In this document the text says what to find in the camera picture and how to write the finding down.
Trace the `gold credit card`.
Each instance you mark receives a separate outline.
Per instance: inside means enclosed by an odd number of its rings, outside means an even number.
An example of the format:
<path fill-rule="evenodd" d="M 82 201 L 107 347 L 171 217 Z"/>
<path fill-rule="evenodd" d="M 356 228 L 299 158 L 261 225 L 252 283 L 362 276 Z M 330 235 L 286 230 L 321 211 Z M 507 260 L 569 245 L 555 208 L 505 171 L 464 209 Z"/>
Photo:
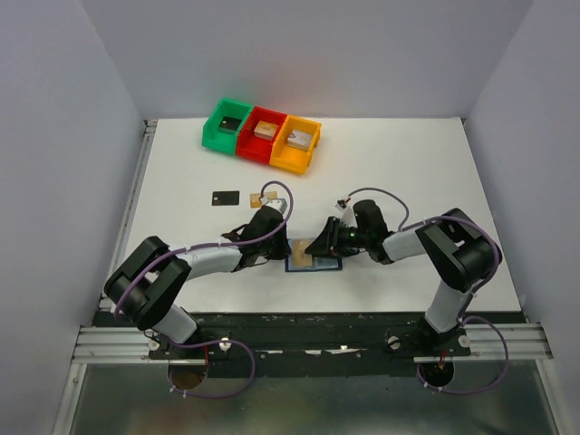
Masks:
<path fill-rule="evenodd" d="M 293 240 L 291 266 L 297 268 L 309 268 L 314 264 L 314 260 L 310 254 L 306 254 L 305 250 L 312 244 L 311 238 L 297 238 Z"/>
<path fill-rule="evenodd" d="M 275 191 L 266 191 L 263 194 L 252 193 L 249 195 L 249 206 L 251 208 L 261 208 L 266 202 L 270 200 L 278 199 L 278 195 Z"/>

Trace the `navy blue card holder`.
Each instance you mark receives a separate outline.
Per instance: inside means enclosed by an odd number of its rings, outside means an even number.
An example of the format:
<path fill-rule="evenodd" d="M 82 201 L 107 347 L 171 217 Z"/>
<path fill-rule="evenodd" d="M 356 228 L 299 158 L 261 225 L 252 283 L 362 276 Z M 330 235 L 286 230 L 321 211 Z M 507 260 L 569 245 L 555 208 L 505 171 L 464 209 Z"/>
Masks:
<path fill-rule="evenodd" d="M 291 247 L 291 255 L 285 259 L 285 271 L 287 273 L 301 273 L 301 272 L 323 272 L 323 271 L 339 271 L 343 269 L 343 263 L 340 258 L 324 258 L 312 256 L 314 264 L 309 268 L 297 268 L 291 266 L 291 256 L 292 256 L 292 245 L 293 239 L 289 240 L 289 246 Z"/>

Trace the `black credit card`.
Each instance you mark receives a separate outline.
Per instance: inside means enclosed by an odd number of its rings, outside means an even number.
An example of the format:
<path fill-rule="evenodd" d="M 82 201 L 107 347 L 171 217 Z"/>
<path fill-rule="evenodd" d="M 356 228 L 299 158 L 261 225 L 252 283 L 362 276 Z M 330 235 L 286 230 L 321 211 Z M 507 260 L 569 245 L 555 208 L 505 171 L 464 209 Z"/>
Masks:
<path fill-rule="evenodd" d="M 240 202 L 239 190 L 221 190 L 212 192 L 211 199 L 212 207 L 238 206 L 239 202 Z"/>

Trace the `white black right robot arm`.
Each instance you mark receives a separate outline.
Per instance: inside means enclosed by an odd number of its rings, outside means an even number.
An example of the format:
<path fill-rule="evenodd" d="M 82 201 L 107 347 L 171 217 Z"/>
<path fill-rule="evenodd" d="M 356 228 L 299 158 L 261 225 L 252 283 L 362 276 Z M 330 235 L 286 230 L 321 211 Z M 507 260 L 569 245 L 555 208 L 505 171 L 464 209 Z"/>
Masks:
<path fill-rule="evenodd" d="M 371 199 L 353 206 L 356 225 L 330 217 L 307 255 L 344 258 L 366 251 L 372 261 L 390 265 L 426 255 L 439 274 L 436 294 L 419 320 L 411 346 L 432 352 L 457 331 L 475 293 L 496 273 L 502 254 L 495 241 L 460 208 L 397 232 L 390 231 Z"/>

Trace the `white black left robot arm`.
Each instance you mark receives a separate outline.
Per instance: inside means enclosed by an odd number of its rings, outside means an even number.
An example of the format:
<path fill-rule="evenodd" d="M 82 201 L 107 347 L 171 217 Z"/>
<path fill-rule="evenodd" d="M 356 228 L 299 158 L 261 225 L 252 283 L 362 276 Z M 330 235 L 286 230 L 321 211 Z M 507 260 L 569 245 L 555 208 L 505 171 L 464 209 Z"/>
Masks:
<path fill-rule="evenodd" d="M 234 273 L 291 254 L 286 235 L 286 201 L 270 199 L 249 223 L 216 242 L 176 248 L 147 237 L 104 285 L 104 293 L 141 331 L 152 330 L 179 346 L 191 343 L 198 323 L 175 300 L 183 285 L 215 273 Z"/>

